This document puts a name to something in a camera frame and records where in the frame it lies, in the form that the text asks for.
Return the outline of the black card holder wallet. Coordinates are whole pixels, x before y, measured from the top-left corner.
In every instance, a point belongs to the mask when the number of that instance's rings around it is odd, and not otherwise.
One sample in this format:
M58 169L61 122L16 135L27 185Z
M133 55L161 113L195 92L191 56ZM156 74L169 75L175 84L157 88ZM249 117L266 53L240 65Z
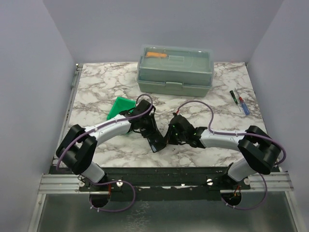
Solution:
M166 147L162 135L155 134L147 138L147 140L153 153L159 152Z

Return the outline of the green plastic bin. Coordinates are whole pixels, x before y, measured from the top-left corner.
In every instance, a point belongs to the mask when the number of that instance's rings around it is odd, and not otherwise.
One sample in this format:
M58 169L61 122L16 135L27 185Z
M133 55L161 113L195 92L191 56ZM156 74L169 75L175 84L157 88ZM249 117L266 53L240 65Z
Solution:
M130 110L135 107L136 102L123 97L117 97L110 112L108 113L107 120L111 120L121 111Z

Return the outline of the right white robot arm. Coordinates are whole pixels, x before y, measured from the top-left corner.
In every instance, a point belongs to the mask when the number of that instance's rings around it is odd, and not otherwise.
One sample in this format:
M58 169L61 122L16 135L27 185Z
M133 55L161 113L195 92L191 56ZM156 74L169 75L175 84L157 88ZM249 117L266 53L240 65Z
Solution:
M190 145L194 148L223 148L243 155L231 163L222 177L227 189L234 189L249 175L270 174L282 149L257 126L247 130L211 132L208 127L194 127L182 115L174 115L164 137L169 145Z

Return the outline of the grey plastic tool box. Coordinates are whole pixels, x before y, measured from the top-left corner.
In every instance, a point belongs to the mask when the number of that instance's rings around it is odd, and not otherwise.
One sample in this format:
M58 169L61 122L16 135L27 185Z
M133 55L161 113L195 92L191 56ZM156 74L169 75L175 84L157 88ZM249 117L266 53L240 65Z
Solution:
M147 52L168 57L146 58ZM205 97L213 77L213 53L208 49L145 45L137 67L140 91L147 93Z

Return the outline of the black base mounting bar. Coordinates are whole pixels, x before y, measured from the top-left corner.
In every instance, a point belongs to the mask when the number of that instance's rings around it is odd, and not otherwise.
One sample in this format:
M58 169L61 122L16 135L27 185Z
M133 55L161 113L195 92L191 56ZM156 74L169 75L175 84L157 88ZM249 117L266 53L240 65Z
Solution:
M99 199L113 201L180 201L208 200L221 198L238 201L244 192L240 184L222 181L224 167L210 168L105 168L104 182L92 184L85 177L77 176L87 187L98 187L107 194L89 194Z

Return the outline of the green handled screwdriver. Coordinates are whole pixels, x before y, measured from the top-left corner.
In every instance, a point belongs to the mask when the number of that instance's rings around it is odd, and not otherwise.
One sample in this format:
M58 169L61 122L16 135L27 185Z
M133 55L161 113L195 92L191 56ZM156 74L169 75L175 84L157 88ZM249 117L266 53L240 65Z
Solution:
M233 98L234 103L238 106L239 110L241 111L241 109L240 109L240 107L239 107L238 100L237 100L237 98L236 98L236 96L235 96L234 91L231 90L229 93L230 93L231 97Z

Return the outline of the orange handled tool in box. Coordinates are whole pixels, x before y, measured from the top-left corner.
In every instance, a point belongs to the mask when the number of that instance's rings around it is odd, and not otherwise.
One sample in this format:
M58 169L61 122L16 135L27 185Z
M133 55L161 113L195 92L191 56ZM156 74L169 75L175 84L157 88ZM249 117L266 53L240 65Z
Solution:
M146 58L167 58L168 55L165 53L147 52L145 57Z

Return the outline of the aluminium rail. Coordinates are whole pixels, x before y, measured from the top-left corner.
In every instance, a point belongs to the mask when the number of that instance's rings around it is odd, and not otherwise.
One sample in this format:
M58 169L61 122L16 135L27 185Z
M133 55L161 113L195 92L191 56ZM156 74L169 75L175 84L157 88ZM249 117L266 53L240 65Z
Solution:
M293 191L294 187L288 172L273 172L261 177L259 174L245 178L240 184L241 192L263 192L265 186L269 192ZM98 187L87 187L73 174L44 174L39 185L40 194L107 194Z

